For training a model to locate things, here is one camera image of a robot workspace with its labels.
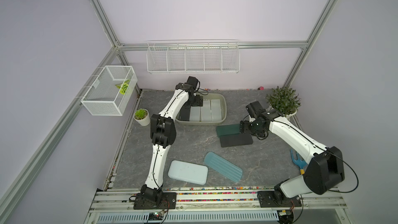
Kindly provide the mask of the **dark grey pencil case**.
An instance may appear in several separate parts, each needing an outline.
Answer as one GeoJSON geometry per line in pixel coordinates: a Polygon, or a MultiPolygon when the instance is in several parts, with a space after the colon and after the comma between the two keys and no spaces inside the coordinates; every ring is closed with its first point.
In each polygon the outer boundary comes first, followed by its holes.
{"type": "Polygon", "coordinates": [[[249,133],[224,135],[220,137],[220,144],[222,148],[252,145],[253,143],[252,136],[249,133]]]}

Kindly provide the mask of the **black pencil case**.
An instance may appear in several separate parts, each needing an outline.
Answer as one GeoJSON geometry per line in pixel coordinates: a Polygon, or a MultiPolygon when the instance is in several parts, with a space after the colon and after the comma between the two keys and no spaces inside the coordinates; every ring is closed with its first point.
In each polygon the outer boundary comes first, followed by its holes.
{"type": "Polygon", "coordinates": [[[180,121],[190,121],[191,105],[184,105],[179,112],[180,121]]]}

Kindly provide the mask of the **translucent white pencil case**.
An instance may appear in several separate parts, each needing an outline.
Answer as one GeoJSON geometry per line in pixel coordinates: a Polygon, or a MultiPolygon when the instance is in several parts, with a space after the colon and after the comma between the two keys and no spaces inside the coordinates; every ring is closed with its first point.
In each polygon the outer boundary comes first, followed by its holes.
{"type": "Polygon", "coordinates": [[[201,120],[201,107],[199,107],[199,106],[191,107],[189,121],[190,122],[200,122],[200,120],[201,120]]]}
{"type": "Polygon", "coordinates": [[[218,122],[222,120],[222,108],[220,99],[212,99],[210,101],[211,121],[218,122]]]}
{"type": "Polygon", "coordinates": [[[201,107],[201,121],[211,122],[211,101],[203,100],[203,106],[201,107]]]}

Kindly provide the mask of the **beige plastic storage box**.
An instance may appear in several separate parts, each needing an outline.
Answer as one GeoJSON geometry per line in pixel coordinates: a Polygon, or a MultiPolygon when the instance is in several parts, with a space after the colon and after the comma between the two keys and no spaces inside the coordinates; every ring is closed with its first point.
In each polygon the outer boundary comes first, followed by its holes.
{"type": "Polygon", "coordinates": [[[177,115],[176,122],[186,125],[220,125],[227,117],[226,99],[222,94],[202,95],[203,106],[190,108],[188,118],[177,115]]]}

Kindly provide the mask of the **teal ribbed pencil case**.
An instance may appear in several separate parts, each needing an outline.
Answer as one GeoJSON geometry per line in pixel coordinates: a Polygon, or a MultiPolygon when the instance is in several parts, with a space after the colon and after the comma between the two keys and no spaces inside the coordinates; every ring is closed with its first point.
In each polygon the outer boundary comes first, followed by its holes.
{"type": "Polygon", "coordinates": [[[243,170],[214,152],[208,152],[204,163],[229,180],[238,183],[243,177],[243,170]]]}

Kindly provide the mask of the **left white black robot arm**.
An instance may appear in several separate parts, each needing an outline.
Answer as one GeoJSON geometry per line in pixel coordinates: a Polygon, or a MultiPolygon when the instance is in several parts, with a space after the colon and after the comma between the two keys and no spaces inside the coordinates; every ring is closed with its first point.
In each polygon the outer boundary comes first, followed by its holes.
{"type": "Polygon", "coordinates": [[[141,195],[147,201],[158,204],[163,191],[163,173],[167,154],[176,139],[175,119],[184,106],[201,104],[197,95],[200,82],[189,77],[185,83],[176,85],[173,97],[164,109],[150,117],[150,138],[152,141],[152,158],[149,173],[141,188],[141,195]]]}

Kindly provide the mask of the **dark green pencil case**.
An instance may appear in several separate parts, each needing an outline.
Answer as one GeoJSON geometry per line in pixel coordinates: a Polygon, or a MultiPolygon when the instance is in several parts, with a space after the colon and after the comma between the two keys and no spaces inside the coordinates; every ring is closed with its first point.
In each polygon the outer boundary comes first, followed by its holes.
{"type": "Polygon", "coordinates": [[[240,134],[240,124],[219,125],[216,127],[217,137],[240,134]]]}

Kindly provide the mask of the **large potted green plant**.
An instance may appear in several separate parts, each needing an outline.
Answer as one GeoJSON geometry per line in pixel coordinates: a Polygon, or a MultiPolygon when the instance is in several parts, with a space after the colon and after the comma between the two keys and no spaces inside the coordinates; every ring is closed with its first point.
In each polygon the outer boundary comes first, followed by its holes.
{"type": "Polygon", "coordinates": [[[296,90],[289,87],[272,88],[272,92],[266,95],[266,100],[271,108],[290,118],[298,112],[301,106],[301,98],[296,90]]]}

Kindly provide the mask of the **small potted green plant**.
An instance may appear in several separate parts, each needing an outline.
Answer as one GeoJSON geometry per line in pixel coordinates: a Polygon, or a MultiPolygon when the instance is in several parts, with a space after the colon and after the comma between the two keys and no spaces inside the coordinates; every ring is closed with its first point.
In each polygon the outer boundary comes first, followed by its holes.
{"type": "Polygon", "coordinates": [[[134,119],[141,125],[141,126],[148,126],[150,125],[150,117],[149,112],[146,109],[138,109],[134,113],[134,119]]]}

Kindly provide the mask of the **blue yellow garden fork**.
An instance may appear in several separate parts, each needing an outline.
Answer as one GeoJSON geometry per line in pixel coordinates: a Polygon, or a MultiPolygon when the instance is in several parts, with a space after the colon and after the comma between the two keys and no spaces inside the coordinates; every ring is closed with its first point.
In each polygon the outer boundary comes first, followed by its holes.
{"type": "Polygon", "coordinates": [[[293,149],[290,150],[290,154],[291,154],[292,162],[296,166],[298,166],[298,168],[300,169],[300,174],[303,175],[305,173],[304,169],[307,166],[306,161],[301,157],[301,155],[297,151],[295,151],[293,149]]]}

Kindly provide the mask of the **green leaf toy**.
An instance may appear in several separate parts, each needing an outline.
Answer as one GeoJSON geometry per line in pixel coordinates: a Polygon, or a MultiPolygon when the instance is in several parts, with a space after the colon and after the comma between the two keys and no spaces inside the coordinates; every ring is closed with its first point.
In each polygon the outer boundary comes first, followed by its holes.
{"type": "Polygon", "coordinates": [[[119,89],[119,93],[122,95],[125,95],[130,88],[130,79],[126,80],[125,82],[116,85],[116,87],[119,89]]]}

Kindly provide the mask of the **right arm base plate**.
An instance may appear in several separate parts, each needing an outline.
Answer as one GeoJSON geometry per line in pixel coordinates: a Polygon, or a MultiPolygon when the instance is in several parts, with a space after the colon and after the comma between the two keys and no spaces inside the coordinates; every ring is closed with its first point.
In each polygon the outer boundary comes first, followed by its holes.
{"type": "Polygon", "coordinates": [[[300,197],[287,198],[279,191],[258,191],[257,198],[261,208],[283,207],[294,208],[302,207],[300,197]]]}

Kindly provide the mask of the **white mesh wall basket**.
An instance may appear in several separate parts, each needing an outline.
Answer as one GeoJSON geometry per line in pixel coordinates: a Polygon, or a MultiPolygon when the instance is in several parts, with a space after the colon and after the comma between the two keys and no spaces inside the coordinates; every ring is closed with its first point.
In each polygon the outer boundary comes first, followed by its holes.
{"type": "Polygon", "coordinates": [[[137,76],[132,66],[107,65],[81,99],[81,104],[93,116],[122,116],[135,91],[137,76]],[[125,95],[116,85],[130,79],[130,88],[125,95]]]}

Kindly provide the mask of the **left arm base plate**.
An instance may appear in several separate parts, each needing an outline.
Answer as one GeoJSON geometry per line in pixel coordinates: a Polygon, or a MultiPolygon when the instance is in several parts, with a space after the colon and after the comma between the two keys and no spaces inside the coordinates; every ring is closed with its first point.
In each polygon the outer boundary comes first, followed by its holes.
{"type": "Polygon", "coordinates": [[[176,193],[173,192],[160,192],[153,196],[139,193],[135,196],[133,208],[135,210],[175,209],[177,202],[176,197],[176,193]]]}

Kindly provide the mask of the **aluminium front rail frame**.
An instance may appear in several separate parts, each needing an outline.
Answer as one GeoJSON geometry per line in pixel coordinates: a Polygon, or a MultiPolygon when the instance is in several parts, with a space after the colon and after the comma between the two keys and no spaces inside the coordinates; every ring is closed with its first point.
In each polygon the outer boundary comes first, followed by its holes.
{"type": "Polygon", "coordinates": [[[169,188],[176,193],[175,209],[133,208],[138,189],[99,191],[85,218],[86,224],[353,224],[343,196],[304,194],[302,207],[261,208],[258,191],[270,186],[169,188]]]}

